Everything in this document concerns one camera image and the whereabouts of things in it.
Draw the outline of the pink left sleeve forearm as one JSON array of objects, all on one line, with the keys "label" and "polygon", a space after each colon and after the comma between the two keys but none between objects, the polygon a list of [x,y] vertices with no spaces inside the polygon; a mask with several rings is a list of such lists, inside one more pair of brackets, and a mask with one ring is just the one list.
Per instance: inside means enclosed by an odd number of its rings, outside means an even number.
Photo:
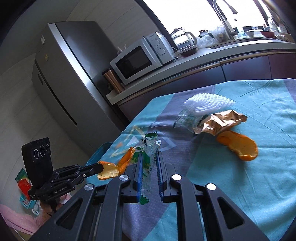
[{"label": "pink left sleeve forearm", "polygon": [[29,214],[17,213],[1,204],[1,215],[9,227],[33,235],[53,215],[53,211],[49,205],[41,203],[41,208],[40,214],[37,217],[32,217]]}]

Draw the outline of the left hand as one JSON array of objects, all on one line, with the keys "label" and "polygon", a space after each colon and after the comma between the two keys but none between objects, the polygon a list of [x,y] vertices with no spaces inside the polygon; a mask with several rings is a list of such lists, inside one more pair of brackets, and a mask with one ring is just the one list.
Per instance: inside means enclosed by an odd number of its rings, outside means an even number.
[{"label": "left hand", "polygon": [[65,205],[71,199],[71,197],[72,195],[70,193],[67,193],[50,202],[40,201],[40,205],[47,215],[52,216],[54,213],[56,213],[58,209]]}]

